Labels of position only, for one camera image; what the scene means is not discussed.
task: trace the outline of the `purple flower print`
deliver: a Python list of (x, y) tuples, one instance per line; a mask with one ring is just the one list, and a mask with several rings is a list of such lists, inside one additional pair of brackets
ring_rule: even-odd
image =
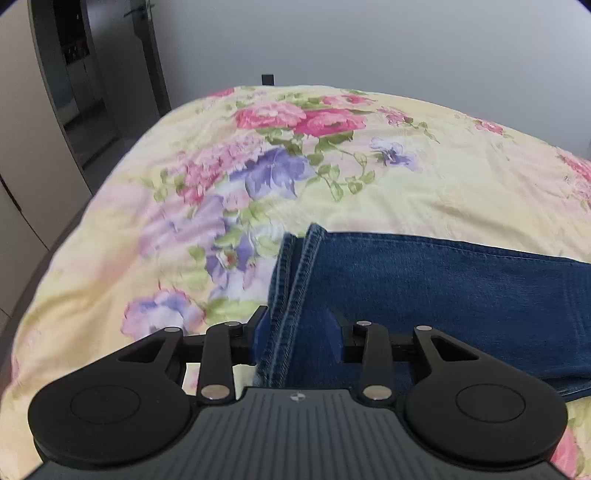
[(275, 257), (261, 256), (256, 251), (257, 236), (276, 239), (283, 229), (265, 225), (243, 233), (235, 248), (213, 246), (206, 254), (205, 268), (216, 284), (209, 299), (227, 297), (233, 300), (265, 298), (275, 267)]
[(373, 137), (369, 147), (379, 151), (387, 165), (404, 165), (409, 170), (421, 171), (421, 167), (417, 164), (417, 156), (412, 152), (404, 151), (402, 145), (397, 142)]
[(191, 303), (182, 291), (159, 290), (152, 297), (135, 299), (127, 305), (121, 333), (134, 340), (167, 326), (192, 333), (197, 332), (203, 319), (203, 310)]
[(139, 254), (149, 257), (171, 245), (179, 251), (184, 244), (207, 248), (216, 236), (225, 232), (222, 204), (223, 197), (208, 194), (192, 218), (187, 218), (183, 210), (159, 212), (139, 237)]
[[(232, 276), (244, 276), (255, 263), (255, 250), (248, 235), (242, 235), (236, 248), (213, 247), (206, 257), (205, 269), (216, 284), (210, 298), (227, 296)], [(248, 280), (243, 288), (248, 288)]]
[(230, 180), (244, 179), (246, 191), (254, 200), (259, 200), (272, 190), (282, 197), (293, 200), (296, 197), (294, 182), (309, 179), (314, 170), (305, 157), (292, 157), (285, 148), (273, 148), (249, 160), (241, 171), (230, 175)]

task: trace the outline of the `ribbed gray surface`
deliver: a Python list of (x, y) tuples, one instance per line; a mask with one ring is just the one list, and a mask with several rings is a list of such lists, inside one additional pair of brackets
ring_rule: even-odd
[(205, 409), (180, 442), (135, 466), (98, 472), (47, 463), (30, 476), (31, 480), (361, 478), (564, 479), (547, 463), (500, 473), (448, 465), (421, 450), (393, 412), (360, 405), (346, 390), (262, 388), (248, 389), (230, 407)]

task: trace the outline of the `wall outlet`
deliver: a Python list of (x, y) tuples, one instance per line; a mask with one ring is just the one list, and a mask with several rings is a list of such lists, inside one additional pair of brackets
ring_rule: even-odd
[(275, 85), (275, 76), (272, 73), (263, 73), (261, 79), (262, 85)]

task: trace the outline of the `logo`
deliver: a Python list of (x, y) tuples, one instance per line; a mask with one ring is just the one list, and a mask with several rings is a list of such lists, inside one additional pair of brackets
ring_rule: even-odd
[(302, 392), (297, 392), (297, 393), (292, 393), (292, 394), (290, 395), (290, 398), (291, 398), (291, 399), (292, 399), (294, 402), (296, 402), (296, 403), (299, 403), (299, 402), (301, 402), (301, 401), (305, 400), (305, 399), (306, 399), (306, 396), (305, 396), (305, 395), (304, 395)]

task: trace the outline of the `bed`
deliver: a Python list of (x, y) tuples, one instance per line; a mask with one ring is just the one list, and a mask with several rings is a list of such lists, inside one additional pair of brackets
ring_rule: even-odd
[[(124, 157), (22, 318), (0, 404), (0, 477), (40, 460), (34, 394), (164, 326), (264, 304), (284, 232), (422, 235), (591, 262), (591, 161), (430, 103), (324, 86), (236, 87), (188, 103)], [(198, 365), (184, 388), (195, 389)], [(238, 389), (253, 376), (236, 367)], [(591, 401), (554, 463), (591, 478)]]

